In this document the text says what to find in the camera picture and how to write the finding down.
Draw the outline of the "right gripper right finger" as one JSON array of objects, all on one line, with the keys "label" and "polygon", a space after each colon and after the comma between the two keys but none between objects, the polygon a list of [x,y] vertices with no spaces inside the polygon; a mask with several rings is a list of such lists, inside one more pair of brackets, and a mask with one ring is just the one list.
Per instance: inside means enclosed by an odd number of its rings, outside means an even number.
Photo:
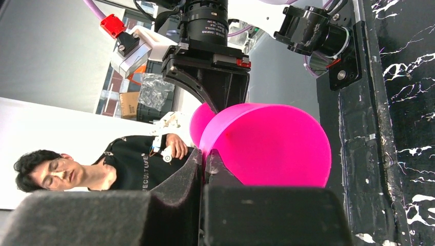
[{"label": "right gripper right finger", "polygon": [[342,205],[329,190],[244,186],[215,149],[205,173],[205,245],[353,244]]}]

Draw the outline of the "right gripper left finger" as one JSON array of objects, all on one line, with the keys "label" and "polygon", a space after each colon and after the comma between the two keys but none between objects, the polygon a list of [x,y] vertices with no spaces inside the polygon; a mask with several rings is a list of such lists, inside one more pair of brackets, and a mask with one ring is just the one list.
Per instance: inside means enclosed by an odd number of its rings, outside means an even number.
[{"label": "right gripper left finger", "polygon": [[10,214],[1,245],[197,245],[202,153],[149,192],[29,195]]}]

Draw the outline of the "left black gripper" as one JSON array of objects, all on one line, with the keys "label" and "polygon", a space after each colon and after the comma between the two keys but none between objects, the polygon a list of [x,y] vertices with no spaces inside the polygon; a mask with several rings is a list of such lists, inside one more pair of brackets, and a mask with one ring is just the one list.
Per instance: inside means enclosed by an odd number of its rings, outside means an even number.
[{"label": "left black gripper", "polygon": [[163,80],[189,92],[214,113],[244,103],[251,61],[241,50],[198,40],[169,46]]}]

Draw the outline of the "magenta wine glass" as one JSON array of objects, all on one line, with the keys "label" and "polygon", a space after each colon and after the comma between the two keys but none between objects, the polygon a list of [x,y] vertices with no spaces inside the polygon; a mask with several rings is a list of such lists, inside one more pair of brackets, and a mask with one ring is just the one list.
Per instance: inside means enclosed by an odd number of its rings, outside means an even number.
[{"label": "magenta wine glass", "polygon": [[305,111],[244,103],[194,112],[190,137],[203,156],[217,150],[224,166],[248,186],[325,187],[332,156],[321,124]]}]

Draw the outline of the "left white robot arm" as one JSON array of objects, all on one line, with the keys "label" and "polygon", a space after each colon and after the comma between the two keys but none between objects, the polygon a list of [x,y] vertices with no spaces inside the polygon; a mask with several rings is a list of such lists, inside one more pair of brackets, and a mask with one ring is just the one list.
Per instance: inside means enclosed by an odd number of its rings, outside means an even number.
[{"label": "left white robot arm", "polygon": [[347,1],[304,8],[289,1],[159,1],[180,18],[180,40],[173,43],[155,32],[145,35],[148,60],[162,62],[164,81],[179,86],[209,106],[215,114],[241,107],[246,99],[251,61],[228,46],[229,20],[256,26],[304,55],[321,55],[331,90],[361,77],[358,29],[337,24],[333,17]]}]

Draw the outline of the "person's hand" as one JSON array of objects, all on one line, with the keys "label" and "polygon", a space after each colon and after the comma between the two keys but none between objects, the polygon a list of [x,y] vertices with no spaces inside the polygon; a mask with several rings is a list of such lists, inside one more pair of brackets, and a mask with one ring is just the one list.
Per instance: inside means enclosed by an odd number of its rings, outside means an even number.
[{"label": "person's hand", "polygon": [[188,147],[177,134],[166,135],[166,147],[171,149],[173,158],[183,159],[188,154]]}]

